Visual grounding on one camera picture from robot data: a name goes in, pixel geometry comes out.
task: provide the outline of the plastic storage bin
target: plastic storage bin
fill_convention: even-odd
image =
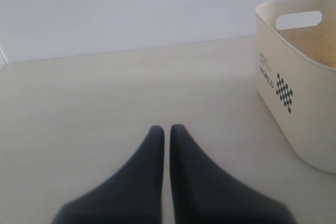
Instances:
[[[281,15],[310,11],[322,13],[318,25],[276,28]],[[336,69],[311,59],[336,59],[336,0],[274,1],[256,13],[259,93],[295,152],[336,173]]]

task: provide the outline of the black checkered logo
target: black checkered logo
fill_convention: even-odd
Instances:
[[[291,113],[292,109],[290,105],[292,105],[293,91],[288,87],[288,84],[284,82],[280,74],[278,74],[277,87],[277,96],[280,98],[280,101],[283,102],[288,112]]]

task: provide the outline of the white wall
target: white wall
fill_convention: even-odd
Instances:
[[[268,0],[0,0],[9,62],[252,35]]]

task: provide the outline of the floor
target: floor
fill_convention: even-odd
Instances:
[[[169,130],[301,224],[336,219],[336,175],[292,150],[257,93],[254,37],[14,63],[0,72],[0,223],[46,224],[111,176],[149,127],[166,133],[163,223],[174,223]]]

